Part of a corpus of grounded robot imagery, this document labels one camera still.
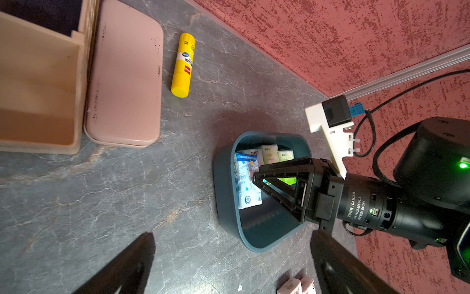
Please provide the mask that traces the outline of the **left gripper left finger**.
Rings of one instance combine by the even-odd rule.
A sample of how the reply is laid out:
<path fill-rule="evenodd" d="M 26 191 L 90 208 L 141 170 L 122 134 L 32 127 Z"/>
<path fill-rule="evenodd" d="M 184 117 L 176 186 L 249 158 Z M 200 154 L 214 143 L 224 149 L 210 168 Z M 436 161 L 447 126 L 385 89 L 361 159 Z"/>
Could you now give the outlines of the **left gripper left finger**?
<path fill-rule="evenodd" d="M 76 294 L 142 294 L 146 288 L 155 255 L 151 232 L 141 234 Z"/>

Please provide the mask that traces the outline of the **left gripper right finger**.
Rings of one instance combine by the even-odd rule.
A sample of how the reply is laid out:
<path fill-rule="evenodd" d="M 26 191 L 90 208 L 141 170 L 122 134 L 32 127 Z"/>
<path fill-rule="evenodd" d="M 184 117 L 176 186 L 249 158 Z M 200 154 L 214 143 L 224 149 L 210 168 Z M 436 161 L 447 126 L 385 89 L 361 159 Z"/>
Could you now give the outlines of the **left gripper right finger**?
<path fill-rule="evenodd" d="M 324 294 L 395 294 L 333 237 L 314 230 L 310 239 L 319 288 Z"/>

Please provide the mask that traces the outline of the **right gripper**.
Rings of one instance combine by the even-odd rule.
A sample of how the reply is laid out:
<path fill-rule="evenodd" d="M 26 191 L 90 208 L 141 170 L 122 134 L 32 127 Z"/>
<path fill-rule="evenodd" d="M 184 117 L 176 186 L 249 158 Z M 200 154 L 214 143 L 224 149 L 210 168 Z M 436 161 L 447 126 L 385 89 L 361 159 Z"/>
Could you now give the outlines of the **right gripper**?
<path fill-rule="evenodd" d="M 295 178 L 296 184 L 279 180 L 284 178 Z M 300 158 L 262 165 L 253 174 L 253 183 L 299 223 L 312 222 L 321 231 L 332 233 L 344 179 L 330 160 Z"/>

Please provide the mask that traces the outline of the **blue tissue pack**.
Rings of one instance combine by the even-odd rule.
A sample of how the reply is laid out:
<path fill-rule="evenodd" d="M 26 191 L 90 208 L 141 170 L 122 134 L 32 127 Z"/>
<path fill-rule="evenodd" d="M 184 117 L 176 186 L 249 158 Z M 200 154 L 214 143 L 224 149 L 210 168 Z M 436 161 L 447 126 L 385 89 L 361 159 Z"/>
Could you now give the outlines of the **blue tissue pack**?
<path fill-rule="evenodd" d="M 246 209 L 261 205 L 261 189 L 253 184 L 253 174 L 258 171 L 257 157 L 236 153 L 234 155 L 234 171 L 238 208 Z"/>

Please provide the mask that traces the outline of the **teal cartoon tissue pack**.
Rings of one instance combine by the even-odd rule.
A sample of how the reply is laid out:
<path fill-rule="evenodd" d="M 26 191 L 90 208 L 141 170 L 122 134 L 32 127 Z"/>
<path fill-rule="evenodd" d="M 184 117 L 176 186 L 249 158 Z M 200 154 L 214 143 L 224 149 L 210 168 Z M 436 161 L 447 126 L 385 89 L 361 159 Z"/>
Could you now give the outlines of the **teal cartoon tissue pack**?
<path fill-rule="evenodd" d="M 239 153 L 253 155 L 257 157 L 258 166 L 264 165 L 263 153 L 261 148 L 243 149 Z"/>

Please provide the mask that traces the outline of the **pink Kuromi tissue pack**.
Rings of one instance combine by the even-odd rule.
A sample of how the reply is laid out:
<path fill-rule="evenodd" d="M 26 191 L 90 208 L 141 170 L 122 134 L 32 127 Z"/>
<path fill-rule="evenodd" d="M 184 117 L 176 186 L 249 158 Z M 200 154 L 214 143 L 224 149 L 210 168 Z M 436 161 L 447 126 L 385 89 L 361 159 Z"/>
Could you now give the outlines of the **pink Kuromi tissue pack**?
<path fill-rule="evenodd" d="M 301 294 L 301 281 L 296 278 L 287 280 L 277 291 L 276 294 Z"/>

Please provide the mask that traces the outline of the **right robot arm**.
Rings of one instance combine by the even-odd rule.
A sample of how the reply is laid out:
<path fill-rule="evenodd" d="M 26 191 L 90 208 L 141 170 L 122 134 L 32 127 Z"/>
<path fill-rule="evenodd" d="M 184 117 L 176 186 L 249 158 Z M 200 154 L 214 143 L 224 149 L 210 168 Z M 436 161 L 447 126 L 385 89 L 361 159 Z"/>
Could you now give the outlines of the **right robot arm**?
<path fill-rule="evenodd" d="M 470 280 L 470 124 L 433 117 L 395 134 L 373 157 L 372 177 L 339 175 L 331 161 L 263 165 L 253 183 L 297 221 L 330 233 L 334 221 L 445 247 L 453 276 Z"/>

